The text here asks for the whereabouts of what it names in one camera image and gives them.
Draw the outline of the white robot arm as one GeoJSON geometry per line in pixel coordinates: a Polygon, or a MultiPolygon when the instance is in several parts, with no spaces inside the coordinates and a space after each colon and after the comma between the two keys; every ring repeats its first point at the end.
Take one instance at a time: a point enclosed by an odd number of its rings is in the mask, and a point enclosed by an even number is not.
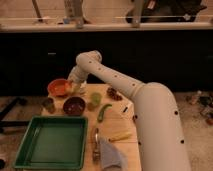
{"type": "Polygon", "coordinates": [[[143,83],[101,64],[94,50],[76,56],[69,79],[83,83],[92,74],[134,105],[143,171],[191,171],[181,119],[173,93],[163,84],[143,83]]]}

